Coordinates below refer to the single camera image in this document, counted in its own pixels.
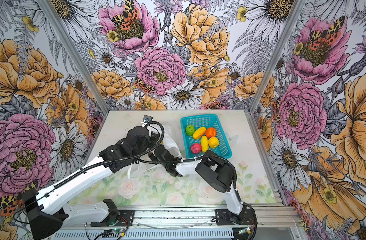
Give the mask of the white plastic bag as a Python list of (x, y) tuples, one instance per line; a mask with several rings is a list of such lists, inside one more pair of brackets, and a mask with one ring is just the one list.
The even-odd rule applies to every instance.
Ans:
[[(168, 150), (170, 154), (172, 154), (174, 157), (182, 158), (183, 156), (176, 140), (176, 137), (178, 136), (176, 131), (174, 130), (172, 125), (163, 124), (163, 126), (165, 129), (165, 136), (162, 141), (162, 144), (164, 145), (165, 149)], [(127, 170), (127, 179), (134, 179), (140, 177), (146, 171), (153, 170), (155, 168), (158, 168), (159, 166), (161, 165), (151, 165), (144, 163), (139, 163), (138, 165), (133, 164)]]

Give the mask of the pink red toy fruit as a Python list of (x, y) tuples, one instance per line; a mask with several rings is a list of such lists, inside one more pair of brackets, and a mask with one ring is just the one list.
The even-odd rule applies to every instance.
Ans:
[(194, 155), (197, 155), (197, 154), (201, 154), (203, 153), (203, 148), (202, 148), (202, 144), (200, 143), (195, 143), (191, 146), (191, 152), (194, 154)]

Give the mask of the green toy apple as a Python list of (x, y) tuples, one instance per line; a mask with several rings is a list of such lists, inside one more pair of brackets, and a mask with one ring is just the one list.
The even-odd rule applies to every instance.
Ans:
[(186, 132), (186, 135), (187, 136), (192, 136), (194, 133), (195, 133), (196, 129), (193, 125), (188, 125), (186, 128), (185, 128), (185, 132)]

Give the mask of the yellow orange toy mango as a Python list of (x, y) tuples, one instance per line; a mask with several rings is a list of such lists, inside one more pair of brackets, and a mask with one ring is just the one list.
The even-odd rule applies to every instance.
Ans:
[(206, 128), (205, 127), (200, 127), (198, 128), (192, 135), (194, 140), (198, 140), (200, 139), (205, 133), (206, 133)]

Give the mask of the teal plastic basket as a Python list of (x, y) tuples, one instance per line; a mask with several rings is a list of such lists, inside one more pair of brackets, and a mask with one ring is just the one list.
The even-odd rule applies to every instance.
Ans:
[(180, 123), (187, 158), (199, 157), (206, 151), (231, 158), (231, 147), (217, 115), (183, 117)]

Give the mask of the yellow toy pepper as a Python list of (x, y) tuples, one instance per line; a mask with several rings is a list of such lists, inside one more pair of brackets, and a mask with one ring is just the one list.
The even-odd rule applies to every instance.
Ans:
[(211, 137), (208, 139), (208, 144), (211, 149), (215, 149), (219, 146), (220, 142), (217, 137)]

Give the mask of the orange toy fruit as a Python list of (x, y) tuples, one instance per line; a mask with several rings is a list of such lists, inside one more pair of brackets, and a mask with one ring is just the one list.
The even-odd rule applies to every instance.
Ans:
[(205, 135), (208, 139), (217, 136), (217, 130), (215, 128), (207, 128)]

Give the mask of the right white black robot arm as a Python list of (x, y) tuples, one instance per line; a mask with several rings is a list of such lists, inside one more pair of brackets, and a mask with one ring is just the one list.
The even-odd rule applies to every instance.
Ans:
[(184, 160), (174, 157), (163, 145), (149, 153), (148, 157), (155, 165), (164, 166), (173, 177), (201, 177), (211, 188), (220, 192), (226, 202), (226, 214), (219, 216), (220, 219), (234, 225), (242, 223), (244, 204), (236, 188), (236, 169), (227, 159), (207, 150), (202, 156)]

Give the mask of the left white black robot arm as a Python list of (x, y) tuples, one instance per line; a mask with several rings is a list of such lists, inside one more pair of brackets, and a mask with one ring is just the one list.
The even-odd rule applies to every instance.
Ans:
[(165, 129), (161, 123), (143, 123), (60, 182), (38, 192), (29, 190), (23, 193), (23, 210), (27, 214), (33, 238), (42, 240), (62, 227), (79, 223), (97, 223), (103, 227), (115, 225), (120, 214), (112, 200), (80, 207), (68, 206), (69, 200), (96, 182), (138, 162), (142, 156), (156, 149), (164, 136)]

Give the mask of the white vented grille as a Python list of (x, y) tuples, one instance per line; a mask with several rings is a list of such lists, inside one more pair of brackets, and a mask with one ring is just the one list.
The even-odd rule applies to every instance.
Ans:
[[(49, 240), (118, 240), (119, 238), (102, 238), (104, 230), (61, 230), (49, 237)], [(129, 229), (122, 240), (231, 240), (232, 229)]]

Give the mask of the green circuit board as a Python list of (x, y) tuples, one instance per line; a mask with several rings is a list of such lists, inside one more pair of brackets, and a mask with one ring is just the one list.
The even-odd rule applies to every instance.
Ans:
[(125, 229), (111, 229), (104, 230), (102, 238), (122, 238), (127, 233), (127, 228)]

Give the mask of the aluminium front rail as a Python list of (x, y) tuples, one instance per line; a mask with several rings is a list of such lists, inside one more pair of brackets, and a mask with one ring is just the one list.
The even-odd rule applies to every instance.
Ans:
[[(65, 205), (52, 217), (56, 231), (70, 227), (80, 227), (84, 224), (90, 227), (91, 222), (102, 222), (109, 213), (119, 210), (134, 210), (135, 217), (131, 227), (141, 228), (196, 228), (216, 227), (212, 222), (216, 209), (226, 209), (225, 206), (151, 206), (151, 207), (116, 207), (112, 203), (97, 203), (92, 205)], [(227, 226), (230, 228), (263, 227), (263, 228), (287, 228), (300, 227), (301, 219), (294, 207), (279, 205), (254, 205), (252, 208), (244, 206), (243, 209), (251, 209), (256, 217), (254, 226)]]

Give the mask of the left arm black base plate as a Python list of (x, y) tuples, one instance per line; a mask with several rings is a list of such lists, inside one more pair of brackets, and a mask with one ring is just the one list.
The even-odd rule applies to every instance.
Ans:
[(91, 227), (131, 227), (135, 217), (134, 210), (119, 210), (112, 212), (100, 223), (91, 222)]

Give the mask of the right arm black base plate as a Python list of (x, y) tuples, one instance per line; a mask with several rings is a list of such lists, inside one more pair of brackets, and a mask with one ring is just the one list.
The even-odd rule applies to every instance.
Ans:
[(254, 226), (257, 224), (251, 209), (242, 209), (240, 214), (234, 214), (227, 209), (216, 209), (215, 214), (212, 222), (217, 226)]

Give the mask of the left aluminium corner post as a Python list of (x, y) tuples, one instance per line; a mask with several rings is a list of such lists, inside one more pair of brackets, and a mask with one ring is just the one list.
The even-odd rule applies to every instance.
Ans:
[(54, 28), (55, 33), (59, 36), (63, 46), (70, 54), (70, 57), (73, 60), (73, 63), (76, 65), (79, 74), (85, 80), (89, 90), (91, 91), (97, 104), (102, 110), (104, 116), (107, 116), (110, 109), (108, 108), (108, 105), (106, 104), (104, 98), (100, 94), (92, 76), (90, 75), (90, 72), (88, 71), (85, 63), (82, 60), (81, 55), (79, 54), (77, 48), (75, 47), (72, 38), (70, 37), (66, 28), (63, 26), (61, 19), (59, 18), (54, 6), (52, 5), (52, 2), (39, 1), (38, 4), (41, 10), (44, 12), (45, 16), (47, 17), (50, 25)]

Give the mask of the aluminium corner post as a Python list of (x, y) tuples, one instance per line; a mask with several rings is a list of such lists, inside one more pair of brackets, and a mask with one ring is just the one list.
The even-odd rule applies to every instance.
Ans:
[(277, 64), (277, 61), (279, 60), (280, 56), (281, 56), (281, 52), (284, 49), (290, 34), (292, 33), (293, 29), (296, 27), (298, 18), (301, 15), (302, 9), (305, 5), (305, 0), (298, 0), (295, 1), (292, 9), (289, 13), (287, 22), (285, 23), (284, 29), (281, 33), (281, 35), (278, 38), (277, 44), (274, 48), (274, 51), (270, 57), (270, 60), (268, 62), (268, 65), (264, 71), (264, 74), (262, 76), (262, 80), (260, 85), (257, 88), (257, 91), (253, 97), (253, 100), (250, 104), (249, 107), (249, 114), (252, 115), (255, 111), (255, 109), (257, 108), (258, 103), (260, 102), (264, 90), (267, 87), (267, 85), (269, 84), (270, 78), (272, 76), (273, 70)]
[(70, 37), (66, 28), (63, 26), (61, 19), (59, 18), (54, 6), (52, 5), (52, 2), (39, 1), (38, 4), (41, 10), (44, 12), (45, 16), (47, 17), (50, 25), (54, 28), (55, 33), (59, 36), (63, 46), (70, 54), (70, 57), (73, 60), (73, 63), (76, 65), (79, 74), (85, 80), (89, 90), (91, 91), (97, 104), (102, 110), (104, 116), (107, 116), (110, 109), (108, 108), (108, 105), (106, 104), (104, 98), (100, 94), (92, 76), (90, 75), (90, 72), (88, 71), (85, 63), (82, 60), (81, 55), (79, 54), (77, 48), (75, 47), (72, 38)]

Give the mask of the right aluminium corner post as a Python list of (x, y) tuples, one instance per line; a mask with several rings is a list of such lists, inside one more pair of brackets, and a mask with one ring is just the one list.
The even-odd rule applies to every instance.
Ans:
[(269, 84), (270, 78), (272, 76), (273, 70), (277, 64), (277, 61), (279, 60), (280, 56), (281, 56), (281, 52), (284, 49), (290, 34), (292, 33), (293, 29), (296, 27), (298, 18), (301, 15), (302, 9), (305, 5), (305, 0), (298, 0), (295, 1), (292, 9), (289, 13), (287, 22), (285, 23), (284, 29), (281, 33), (281, 35), (278, 38), (277, 44), (274, 48), (274, 51), (270, 57), (270, 60), (268, 62), (268, 65), (264, 71), (264, 74), (262, 76), (262, 80), (260, 85), (257, 88), (257, 91), (253, 97), (253, 100), (250, 104), (249, 107), (249, 114), (252, 115), (255, 111), (255, 109), (257, 108), (258, 103), (260, 102), (264, 90), (267, 87), (267, 85)]

